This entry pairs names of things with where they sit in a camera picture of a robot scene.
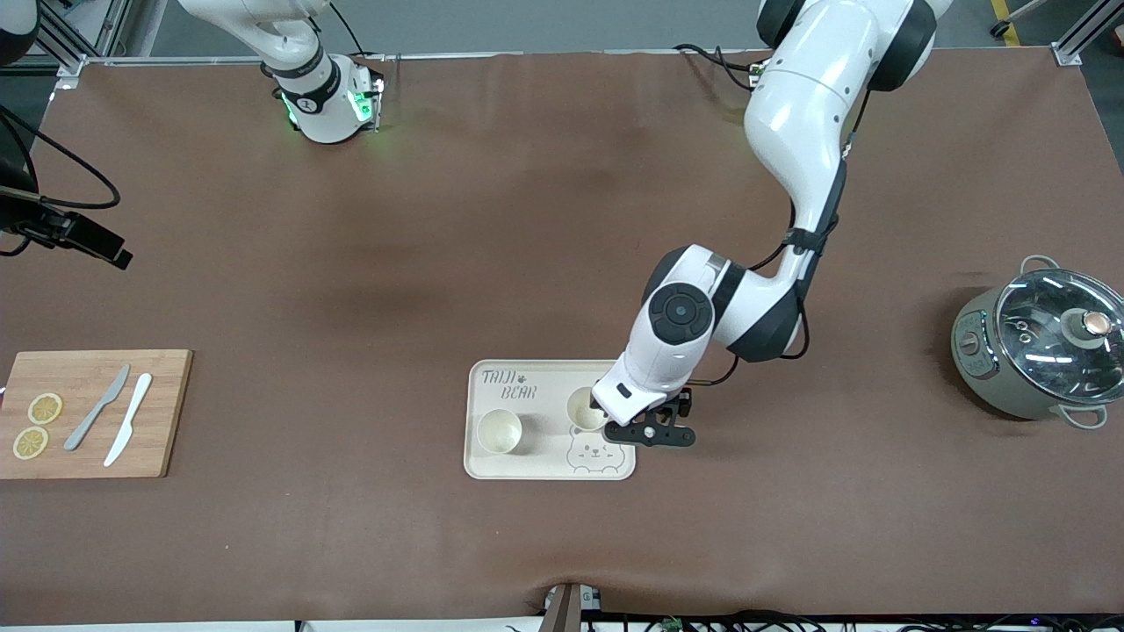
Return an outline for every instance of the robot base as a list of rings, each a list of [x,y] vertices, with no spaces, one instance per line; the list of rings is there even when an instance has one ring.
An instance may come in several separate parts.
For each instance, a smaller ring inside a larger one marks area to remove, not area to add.
[[[379,128],[382,79],[345,55],[329,55],[339,66],[339,87],[318,114],[308,114],[284,100],[293,127],[316,143],[341,143],[364,128]]]

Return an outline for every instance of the cup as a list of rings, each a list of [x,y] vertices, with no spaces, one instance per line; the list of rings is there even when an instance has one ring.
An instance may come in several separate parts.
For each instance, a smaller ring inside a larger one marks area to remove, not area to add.
[[[523,422],[510,410],[497,408],[477,422],[477,441],[492,454],[507,454],[523,437]]]
[[[579,388],[570,395],[570,400],[565,405],[570,423],[582,432],[599,431],[605,422],[609,421],[609,416],[604,410],[589,407],[591,390],[588,386]]]

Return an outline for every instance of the white plastic knife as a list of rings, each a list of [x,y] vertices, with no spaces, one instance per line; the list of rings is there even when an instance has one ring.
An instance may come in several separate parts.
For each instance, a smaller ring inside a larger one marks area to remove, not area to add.
[[[133,388],[133,399],[129,401],[129,409],[125,413],[125,421],[121,422],[121,430],[117,431],[117,439],[114,440],[114,445],[109,449],[109,454],[106,455],[106,462],[102,463],[105,467],[114,464],[114,461],[121,455],[121,451],[128,445],[129,439],[133,437],[133,417],[137,414],[137,408],[140,407],[140,401],[144,399],[146,392],[148,392],[148,386],[152,383],[152,373],[140,373],[137,378],[137,386]]]

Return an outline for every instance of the lemon slice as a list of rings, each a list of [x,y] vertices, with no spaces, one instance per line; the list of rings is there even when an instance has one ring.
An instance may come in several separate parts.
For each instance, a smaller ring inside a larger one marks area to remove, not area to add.
[[[16,442],[11,444],[11,451],[21,461],[34,459],[47,449],[48,436],[47,430],[39,426],[24,428],[24,432],[16,436]]]
[[[31,400],[27,407],[27,418],[33,424],[49,424],[63,412],[63,398],[53,392],[44,392]]]

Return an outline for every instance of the gray knife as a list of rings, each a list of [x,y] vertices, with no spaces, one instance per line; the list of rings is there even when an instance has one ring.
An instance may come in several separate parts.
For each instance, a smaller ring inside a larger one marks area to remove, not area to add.
[[[98,404],[93,406],[93,410],[90,410],[90,414],[87,415],[85,418],[82,419],[82,423],[74,428],[74,432],[66,437],[66,443],[63,444],[63,450],[78,450],[78,446],[82,444],[82,440],[85,439],[85,433],[90,432],[90,426],[93,425],[93,421],[101,414],[101,409],[111,404],[115,399],[117,399],[117,396],[121,394],[121,389],[125,388],[125,380],[127,380],[128,377],[129,365],[126,364],[121,367],[121,372],[117,373],[117,379],[114,380],[114,383],[109,385],[109,390],[106,391],[106,395],[101,396],[101,401],[98,401]]]

